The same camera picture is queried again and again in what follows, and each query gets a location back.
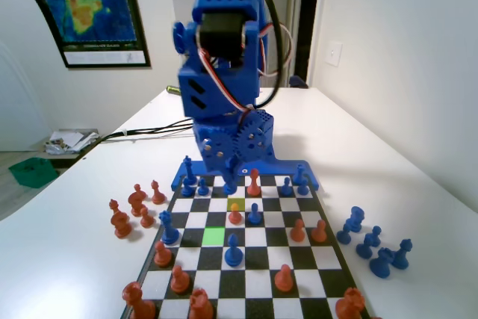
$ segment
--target black square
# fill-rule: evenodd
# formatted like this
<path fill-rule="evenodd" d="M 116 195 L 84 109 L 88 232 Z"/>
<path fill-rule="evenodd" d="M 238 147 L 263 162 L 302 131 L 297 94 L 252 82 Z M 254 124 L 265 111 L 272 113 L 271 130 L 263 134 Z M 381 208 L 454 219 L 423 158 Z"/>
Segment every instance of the black square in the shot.
<path fill-rule="evenodd" d="M 222 263 L 222 247 L 203 247 L 199 253 L 197 270 L 220 270 Z"/>
<path fill-rule="evenodd" d="M 319 201 L 315 198 L 297 198 L 300 211 L 318 211 Z"/>
<path fill-rule="evenodd" d="M 287 292 L 280 291 L 277 289 L 274 279 L 276 278 L 276 274 L 280 270 L 271 270 L 270 271 L 270 285 L 272 286 L 272 296 L 274 298 L 298 298 L 299 297 L 299 290 L 297 289 L 297 281 L 294 271 L 291 270 L 292 275 L 292 282 L 294 283 L 291 290 Z"/>
<path fill-rule="evenodd" d="M 246 247 L 246 269 L 269 269 L 269 256 L 266 247 Z"/>
<path fill-rule="evenodd" d="M 229 236 L 234 233 L 238 237 L 238 247 L 246 246 L 246 230 L 245 228 L 226 228 L 224 231 L 224 247 L 229 247 Z"/>
<path fill-rule="evenodd" d="M 332 319 L 329 304 L 326 298 L 301 298 L 300 306 L 304 319 Z"/>
<path fill-rule="evenodd" d="M 341 298 L 348 287 L 353 287 L 352 280 L 342 269 L 319 270 L 323 288 L 329 298 Z"/>
<path fill-rule="evenodd" d="M 204 229 L 186 228 L 182 234 L 181 247 L 201 247 Z"/>
<path fill-rule="evenodd" d="M 290 247 L 294 269 L 317 269 L 311 247 Z"/>
<path fill-rule="evenodd" d="M 296 220 L 302 219 L 300 212 L 282 212 L 282 217 L 284 218 L 284 224 L 286 227 L 294 227 L 296 225 Z"/>
<path fill-rule="evenodd" d="M 191 206 L 191 212 L 207 212 L 209 211 L 209 198 L 195 198 Z"/>
<path fill-rule="evenodd" d="M 263 198 L 262 206 L 264 207 L 264 212 L 280 212 L 281 203 L 279 198 Z"/>
<path fill-rule="evenodd" d="M 268 247 L 289 246 L 285 228 L 266 228 L 266 241 Z"/>
<path fill-rule="evenodd" d="M 225 212 L 209 212 L 206 227 L 224 227 L 226 225 Z"/>
<path fill-rule="evenodd" d="M 246 318 L 274 318 L 272 298 L 246 299 Z"/>
<path fill-rule="evenodd" d="M 244 298 L 246 296 L 246 271 L 223 270 L 219 284 L 219 298 Z"/>

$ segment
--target light switch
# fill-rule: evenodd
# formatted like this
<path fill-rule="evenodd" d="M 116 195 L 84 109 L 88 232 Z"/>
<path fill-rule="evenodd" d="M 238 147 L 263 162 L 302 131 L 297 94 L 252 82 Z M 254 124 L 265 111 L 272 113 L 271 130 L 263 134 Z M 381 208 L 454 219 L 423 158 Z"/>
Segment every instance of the light switch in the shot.
<path fill-rule="evenodd" d="M 338 66 L 338 62 L 341 59 L 341 52 L 342 43 L 338 43 L 337 41 L 329 41 L 326 50 L 326 63 L 333 66 Z"/>

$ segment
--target blue chess piece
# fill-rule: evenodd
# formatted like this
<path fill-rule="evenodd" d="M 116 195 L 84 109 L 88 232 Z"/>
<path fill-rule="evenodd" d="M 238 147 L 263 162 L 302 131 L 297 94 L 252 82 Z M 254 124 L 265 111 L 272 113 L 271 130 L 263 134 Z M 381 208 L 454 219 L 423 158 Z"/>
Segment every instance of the blue chess piece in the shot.
<path fill-rule="evenodd" d="M 165 244 L 173 244 L 179 238 L 179 231 L 171 225 L 171 213 L 168 211 L 162 211 L 159 214 L 159 219 L 164 227 L 161 240 Z"/>
<path fill-rule="evenodd" d="M 183 180 L 183 183 L 188 185 L 195 185 L 197 182 L 197 178 L 193 174 L 193 164 L 191 163 L 191 159 L 186 156 L 183 160 L 183 164 L 186 166 L 186 177 Z"/>
<path fill-rule="evenodd" d="M 206 180 L 205 179 L 200 179 L 199 180 L 199 188 L 197 190 L 197 193 L 200 196 L 207 196 L 209 193 L 209 188 L 206 186 Z"/>
<path fill-rule="evenodd" d="M 251 224 L 259 224 L 261 222 L 261 214 L 258 212 L 257 203 L 253 203 L 251 206 L 252 212 L 249 213 L 247 219 Z"/>
<path fill-rule="evenodd" d="M 352 238 L 350 237 L 349 232 L 350 232 L 350 226 L 347 223 L 345 223 L 344 229 L 337 232 L 337 241 L 341 242 L 342 244 L 350 243 Z"/>
<path fill-rule="evenodd" d="M 346 223 L 349 224 L 350 230 L 355 233 L 359 233 L 361 230 L 361 222 L 365 219 L 365 212 L 360 207 L 354 205 L 352 207 L 352 214 L 350 218 L 346 220 Z"/>
<path fill-rule="evenodd" d="M 227 242 L 229 249 L 226 250 L 226 254 L 224 254 L 224 260 L 231 267 L 237 267 L 242 262 L 244 256 L 242 250 L 238 248 L 238 237 L 232 233 Z"/>
<path fill-rule="evenodd" d="M 412 250 L 412 240 L 411 239 L 404 239 L 402 243 L 400 243 L 400 249 L 395 254 L 395 259 L 391 263 L 394 267 L 398 269 L 406 269 L 409 267 L 409 261 L 406 258 L 406 253 Z"/>
<path fill-rule="evenodd" d="M 290 196 L 292 194 L 291 179 L 286 177 L 284 179 L 284 185 L 281 187 L 281 195 Z"/>
<path fill-rule="evenodd" d="M 303 179 L 303 180 L 302 180 L 302 183 L 301 183 L 300 186 L 297 188 L 297 192 L 298 192 L 301 196 L 305 196 L 305 195 L 308 193 L 307 179 Z"/>
<path fill-rule="evenodd" d="M 379 278 L 387 278 L 390 275 L 389 264 L 394 261 L 394 253 L 389 248 L 380 248 L 378 258 L 370 261 L 370 270 Z"/>
<path fill-rule="evenodd" d="M 373 237 L 370 233 L 365 235 L 364 243 L 363 244 L 357 244 L 356 247 L 356 252 L 359 256 L 361 256 L 363 259 L 369 259 L 372 257 L 372 249 L 370 246 L 373 243 Z"/>

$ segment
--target green box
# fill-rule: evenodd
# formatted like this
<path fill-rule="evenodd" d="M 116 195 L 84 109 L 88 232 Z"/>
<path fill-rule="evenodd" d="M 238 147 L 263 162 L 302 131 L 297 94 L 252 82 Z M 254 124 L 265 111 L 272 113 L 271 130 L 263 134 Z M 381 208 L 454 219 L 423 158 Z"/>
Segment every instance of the green box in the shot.
<path fill-rule="evenodd" d="M 22 186 L 40 188 L 58 177 L 50 160 L 45 158 L 29 158 L 8 168 L 13 177 Z"/>

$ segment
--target floor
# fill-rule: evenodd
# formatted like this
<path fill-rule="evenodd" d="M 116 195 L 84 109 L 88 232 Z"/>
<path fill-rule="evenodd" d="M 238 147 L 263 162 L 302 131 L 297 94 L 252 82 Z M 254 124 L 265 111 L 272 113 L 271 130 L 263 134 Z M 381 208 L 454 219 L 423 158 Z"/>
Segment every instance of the floor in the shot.
<path fill-rule="evenodd" d="M 0 220 L 18 211 L 49 186 L 49 183 L 41 188 L 21 186 L 8 170 L 8 167 L 37 154 L 38 152 L 0 152 Z"/>

